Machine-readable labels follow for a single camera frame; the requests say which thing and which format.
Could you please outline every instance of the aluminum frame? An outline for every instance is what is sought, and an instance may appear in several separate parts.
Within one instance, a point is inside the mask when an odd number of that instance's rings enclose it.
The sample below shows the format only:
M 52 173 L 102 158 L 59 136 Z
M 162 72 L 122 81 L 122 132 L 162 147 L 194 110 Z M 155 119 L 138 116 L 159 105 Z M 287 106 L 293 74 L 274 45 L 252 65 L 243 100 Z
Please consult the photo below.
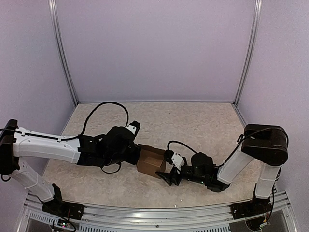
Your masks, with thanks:
M 230 103 L 232 104 L 232 101 L 198 101 L 198 100 L 148 100 L 148 101 L 143 101 L 143 100 L 136 100 L 136 101 L 117 101 L 119 103 Z M 80 101 L 79 104 L 99 104 L 102 103 L 102 101 Z
M 73 220 L 80 228 L 78 231 L 93 231 L 91 228 L 103 228 L 110 231 L 196 231 L 205 228 L 221 227 L 227 224 L 243 221 L 244 218 L 233 220 L 230 203 L 168 209 L 140 209 L 111 207 L 93 204 L 85 204 L 84 214 L 81 221 Z M 21 222 L 17 232 L 24 232 L 29 221 L 30 212 L 36 212 L 42 217 L 55 218 L 41 211 L 42 204 L 32 194 L 28 194 L 24 203 Z M 275 205 L 273 212 L 283 210 L 286 215 L 287 225 L 290 232 L 297 232 L 294 214 L 286 192 L 275 193 Z
M 53 30 L 54 30 L 54 34 L 56 38 L 56 44 L 58 48 L 61 66 L 62 66 L 64 76 L 65 76 L 65 79 L 66 79 L 66 82 L 69 88 L 70 96 L 72 98 L 74 106 L 76 107 L 79 103 L 79 100 L 76 94 L 76 90 L 74 88 L 74 84 L 73 84 L 71 74 L 69 71 L 69 67 L 68 67 L 68 62 L 67 62 L 66 55 L 64 52 L 64 48 L 63 48 L 63 43 L 61 40 L 61 32 L 60 32 L 59 20 L 58 20 L 58 15 L 57 15 L 56 0 L 48 0 L 48 5 L 49 5 L 50 15 L 52 19 Z
M 247 125 L 245 118 L 243 117 L 243 115 L 239 111 L 238 107 L 234 103 L 232 103 L 231 105 L 232 105 L 238 119 L 240 120 L 240 123 L 242 124 L 243 127 L 245 127 Z
M 242 92 L 245 86 L 245 82 L 248 76 L 249 67 L 250 67 L 250 63 L 251 63 L 252 55 L 254 51 L 254 45 L 256 41 L 258 26 L 260 22 L 261 9 L 262 9 L 262 0 L 255 0 L 255 9 L 254 9 L 254 16 L 253 16 L 253 23 L 251 27 L 250 39 L 249 39 L 249 46 L 247 50 L 245 64 L 242 69 L 239 86 L 238 86 L 236 96 L 234 99 L 234 105 L 236 106 L 236 108 L 239 104 L 239 101 L 240 101 L 240 98 L 241 98 L 241 95 L 242 95 Z

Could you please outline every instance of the purple wall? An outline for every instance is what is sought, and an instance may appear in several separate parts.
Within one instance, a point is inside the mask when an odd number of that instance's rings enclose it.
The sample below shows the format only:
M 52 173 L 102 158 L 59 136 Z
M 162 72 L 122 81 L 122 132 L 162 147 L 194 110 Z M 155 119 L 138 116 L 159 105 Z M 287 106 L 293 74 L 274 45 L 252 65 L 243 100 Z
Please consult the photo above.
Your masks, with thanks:
M 248 123 L 277 124 L 290 137 L 278 182 L 301 231 L 309 230 L 309 4 L 263 2 L 249 76 L 239 104 Z
M 57 1 L 81 101 L 233 101 L 254 0 Z
M 0 126 L 10 118 L 31 130 L 60 134 L 74 107 L 61 69 L 48 2 L 1 1 Z M 29 159 L 42 173 L 46 159 Z M 13 232 L 26 198 L 14 180 L 0 183 L 1 232 Z

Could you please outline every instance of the beige tabletop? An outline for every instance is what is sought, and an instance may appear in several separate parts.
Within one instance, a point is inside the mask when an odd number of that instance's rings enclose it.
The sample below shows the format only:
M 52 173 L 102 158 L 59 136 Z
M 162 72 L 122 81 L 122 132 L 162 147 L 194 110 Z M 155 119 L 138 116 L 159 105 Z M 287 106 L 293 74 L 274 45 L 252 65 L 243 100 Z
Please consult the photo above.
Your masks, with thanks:
M 63 135 L 77 135 L 96 104 L 79 104 Z M 233 151 L 243 127 L 228 103 L 124 103 L 130 122 L 140 122 L 135 143 L 166 149 L 170 140 L 181 141 L 221 164 Z M 101 106 L 90 118 L 86 133 L 107 133 L 113 126 L 125 125 L 126 114 L 116 105 Z M 192 152 L 172 144 L 171 149 L 185 156 Z M 105 167 L 113 171 L 117 167 Z M 99 167 L 83 167 L 50 160 L 44 178 L 61 188 L 64 200 L 107 206 L 135 208 L 174 208 L 230 203 L 249 199 L 258 179 L 260 162 L 254 160 L 221 193 L 210 192 L 202 184 L 183 180 L 169 186 L 163 180 L 139 173 L 136 166 L 123 162 L 118 173 L 105 174 Z

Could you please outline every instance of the robotic arm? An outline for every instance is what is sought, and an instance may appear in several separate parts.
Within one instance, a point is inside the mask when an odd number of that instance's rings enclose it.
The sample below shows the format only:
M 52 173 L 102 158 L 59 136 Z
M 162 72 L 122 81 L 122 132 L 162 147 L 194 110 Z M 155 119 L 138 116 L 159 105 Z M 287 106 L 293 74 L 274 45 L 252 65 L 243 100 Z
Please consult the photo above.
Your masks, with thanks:
M 45 181 L 26 162 L 24 157 L 57 159 L 82 166 L 104 166 L 126 161 L 135 165 L 140 149 L 134 139 L 140 129 L 136 121 L 126 127 L 113 127 L 107 134 L 96 137 L 56 136 L 32 132 L 18 127 L 11 119 L 0 136 L 0 174 L 8 175 L 36 195 L 45 212 L 81 219 L 83 206 L 62 200 L 60 188 Z
M 62 200 L 60 188 L 45 181 L 23 157 L 44 157 L 63 160 L 76 165 L 104 166 L 121 162 L 137 164 L 140 147 L 134 139 L 140 129 L 136 121 L 125 127 L 113 127 L 107 134 L 95 137 L 56 136 L 32 132 L 18 127 L 11 119 L 0 135 L 0 174 L 21 183 L 43 203 L 42 210 L 60 217 L 80 220 L 84 206 Z M 251 201 L 231 206 L 234 219 L 258 215 L 270 210 L 270 195 L 279 178 L 282 165 L 287 161 L 288 137 L 282 127 L 249 124 L 240 136 L 238 145 L 226 161 L 216 166 L 212 157 L 195 152 L 189 166 L 184 157 L 168 149 L 165 159 L 173 165 L 170 173 L 157 172 L 169 185 L 179 185 L 182 179 L 201 183 L 214 192 L 224 191 L 236 176 L 253 160 L 263 162 Z
M 216 166 L 211 157 L 195 152 L 192 166 L 186 158 L 167 149 L 166 161 L 173 165 L 170 173 L 157 172 L 169 185 L 179 185 L 182 179 L 201 183 L 214 192 L 224 191 L 236 176 L 254 159 L 263 162 L 259 179 L 249 202 L 232 205 L 234 219 L 250 217 L 271 209 L 270 196 L 281 167 L 288 159 L 288 137 L 282 127 L 249 124 L 238 145 L 226 161 Z

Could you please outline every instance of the brown cardboard box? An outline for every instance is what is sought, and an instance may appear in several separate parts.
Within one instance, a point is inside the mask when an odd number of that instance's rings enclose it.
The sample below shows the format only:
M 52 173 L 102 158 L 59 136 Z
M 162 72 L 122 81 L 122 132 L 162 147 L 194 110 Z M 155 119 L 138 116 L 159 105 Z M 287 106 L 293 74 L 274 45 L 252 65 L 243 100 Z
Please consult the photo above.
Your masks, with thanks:
M 137 170 L 140 173 L 159 178 L 155 172 L 164 172 L 166 161 L 164 159 L 165 150 L 154 148 L 152 146 L 141 145 L 140 159 L 137 163 Z

